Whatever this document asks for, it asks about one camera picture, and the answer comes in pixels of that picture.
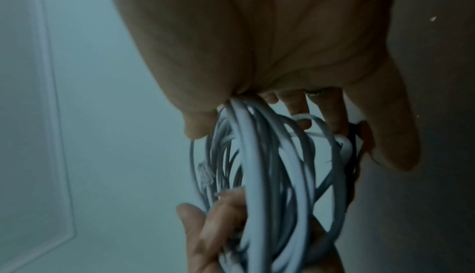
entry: palm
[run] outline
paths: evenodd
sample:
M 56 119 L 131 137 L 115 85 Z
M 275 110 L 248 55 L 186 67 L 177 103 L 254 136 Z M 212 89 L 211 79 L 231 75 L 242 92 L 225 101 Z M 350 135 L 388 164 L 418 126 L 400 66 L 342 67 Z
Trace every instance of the palm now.
M 391 0 L 116 2 L 160 87 L 183 112 L 188 136 L 204 136 L 216 107 L 235 93 L 278 97 L 295 114 L 308 112 L 303 90 L 338 87 L 368 117 L 389 164 L 409 169 L 417 162 L 404 86 L 385 48 Z M 314 101 L 333 130 L 344 133 L 341 90 Z M 402 106 L 389 112 L 399 113 L 381 117 L 383 106 L 395 103 Z M 394 126 L 396 115 L 402 124 Z M 403 143 L 394 142 L 401 136 Z

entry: white cable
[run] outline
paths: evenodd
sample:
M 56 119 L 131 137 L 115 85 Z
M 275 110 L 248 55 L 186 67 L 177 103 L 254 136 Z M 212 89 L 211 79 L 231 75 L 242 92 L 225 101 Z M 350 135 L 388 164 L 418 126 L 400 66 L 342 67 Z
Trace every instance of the white cable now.
M 302 119 L 314 121 L 322 133 L 302 131 L 295 122 Z M 302 158 L 293 137 L 298 138 Z M 332 169 L 318 187 L 311 137 L 326 138 L 332 150 Z M 290 163 L 289 168 L 279 150 Z M 344 167 L 352 150 L 347 138 L 335 138 L 325 122 L 313 115 L 300 114 L 291 120 L 248 97 L 232 97 L 225 103 L 214 131 L 206 139 L 205 160 L 197 171 L 193 141 L 190 147 L 192 180 L 205 212 L 217 201 L 217 192 L 242 186 L 245 179 L 248 219 L 240 241 L 230 241 L 219 257 L 223 270 L 298 273 L 304 265 L 321 260 L 334 249 L 345 217 Z M 330 186 L 334 201 L 332 225 L 319 242 L 310 245 L 313 207 Z

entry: coiled cable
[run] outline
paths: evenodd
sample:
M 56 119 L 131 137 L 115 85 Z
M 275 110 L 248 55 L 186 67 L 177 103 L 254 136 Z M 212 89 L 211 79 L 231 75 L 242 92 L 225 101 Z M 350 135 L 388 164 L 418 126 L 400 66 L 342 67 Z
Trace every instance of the coiled cable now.
M 226 273 L 298 273 L 304 265 L 318 262 L 334 249 L 345 218 L 344 168 L 352 145 L 347 138 L 335 136 L 316 116 L 299 114 L 292 118 L 276 114 L 253 98 L 232 97 L 206 138 L 205 159 L 197 169 L 191 141 L 191 176 L 205 212 L 218 200 L 216 193 L 246 187 L 248 219 L 243 233 L 229 242 L 219 258 Z M 304 132 L 296 124 L 302 119 L 311 119 L 321 133 Z M 326 138 L 331 147 L 332 168 L 319 186 L 312 137 Z M 330 186 L 332 225 L 323 238 L 310 245 L 314 205 Z

